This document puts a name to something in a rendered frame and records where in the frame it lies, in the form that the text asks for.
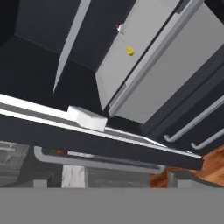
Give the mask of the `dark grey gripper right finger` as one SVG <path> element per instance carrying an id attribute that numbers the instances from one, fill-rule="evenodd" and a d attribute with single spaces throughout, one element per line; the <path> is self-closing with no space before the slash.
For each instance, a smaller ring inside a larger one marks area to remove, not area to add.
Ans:
<path id="1" fill-rule="evenodd" d="M 222 188 L 222 185 L 198 178 L 189 171 L 169 171 L 168 186 L 170 188 Z"/>

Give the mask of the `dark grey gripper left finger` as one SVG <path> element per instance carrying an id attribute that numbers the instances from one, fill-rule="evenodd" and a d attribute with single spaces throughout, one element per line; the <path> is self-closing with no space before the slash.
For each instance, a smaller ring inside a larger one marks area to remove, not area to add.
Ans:
<path id="1" fill-rule="evenodd" d="M 30 177 L 20 179 L 14 183 L 4 185 L 3 188 L 33 187 L 35 180 L 45 180 L 47 187 L 58 187 L 60 185 L 60 178 L 54 175 L 52 172 L 47 172 L 44 174 L 35 173 Z"/>

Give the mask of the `wide silver fridge door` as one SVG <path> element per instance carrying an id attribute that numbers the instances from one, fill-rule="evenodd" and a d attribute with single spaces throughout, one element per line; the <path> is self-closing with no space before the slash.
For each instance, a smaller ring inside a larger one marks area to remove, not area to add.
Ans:
<path id="1" fill-rule="evenodd" d="M 224 46 L 224 0 L 204 0 L 114 116 L 148 119 Z"/>

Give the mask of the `red and yellow fridge magnet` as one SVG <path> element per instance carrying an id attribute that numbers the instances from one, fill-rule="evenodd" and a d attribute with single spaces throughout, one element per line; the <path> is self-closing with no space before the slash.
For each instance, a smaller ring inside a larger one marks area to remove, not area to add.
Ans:
<path id="1" fill-rule="evenodd" d="M 118 37 L 120 38 L 120 40 L 122 41 L 122 43 L 123 43 L 124 46 L 125 46 L 126 53 L 127 53 L 129 56 L 133 56 L 133 55 L 135 54 L 135 50 L 134 50 L 132 47 L 126 45 L 126 43 L 125 43 L 125 41 L 124 41 L 124 38 L 123 38 L 123 35 L 124 35 L 124 33 L 125 33 L 124 24 L 118 24 L 118 23 L 116 23 L 116 24 L 115 24 L 115 28 L 116 28 L 116 30 L 117 30 L 117 32 L 118 32 Z"/>

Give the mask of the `black open door panel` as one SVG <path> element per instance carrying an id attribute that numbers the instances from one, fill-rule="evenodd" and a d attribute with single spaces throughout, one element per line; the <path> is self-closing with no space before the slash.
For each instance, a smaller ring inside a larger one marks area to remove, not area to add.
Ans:
<path id="1" fill-rule="evenodd" d="M 0 139 L 97 157 L 199 170 L 201 156 L 119 129 L 87 129 L 67 111 L 0 94 Z"/>

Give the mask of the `white block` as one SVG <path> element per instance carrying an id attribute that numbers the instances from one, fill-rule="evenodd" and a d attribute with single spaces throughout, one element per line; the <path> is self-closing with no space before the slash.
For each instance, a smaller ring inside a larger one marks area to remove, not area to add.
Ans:
<path id="1" fill-rule="evenodd" d="M 91 130 L 104 131 L 108 121 L 106 117 L 81 107 L 69 106 L 67 113 L 81 127 Z"/>

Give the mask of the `black drawer cupboard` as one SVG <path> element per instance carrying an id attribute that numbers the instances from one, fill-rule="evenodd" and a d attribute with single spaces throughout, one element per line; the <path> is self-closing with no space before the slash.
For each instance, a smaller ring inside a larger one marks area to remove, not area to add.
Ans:
<path id="1" fill-rule="evenodd" d="M 155 115 L 142 125 L 142 132 L 149 138 L 200 155 L 224 144 L 224 135 L 201 150 L 191 143 L 200 144 L 224 128 L 224 104 L 173 143 L 166 142 L 186 126 L 194 117 L 224 95 L 224 45 L 216 52 Z"/>

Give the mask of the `black tall cupboard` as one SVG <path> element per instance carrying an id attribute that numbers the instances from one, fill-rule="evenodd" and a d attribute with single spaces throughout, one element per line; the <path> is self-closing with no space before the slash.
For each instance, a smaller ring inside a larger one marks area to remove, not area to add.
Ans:
<path id="1" fill-rule="evenodd" d="M 91 0 L 53 92 L 60 54 L 81 0 L 0 0 L 0 94 L 66 110 L 102 112 L 95 73 L 116 23 L 136 0 Z"/>

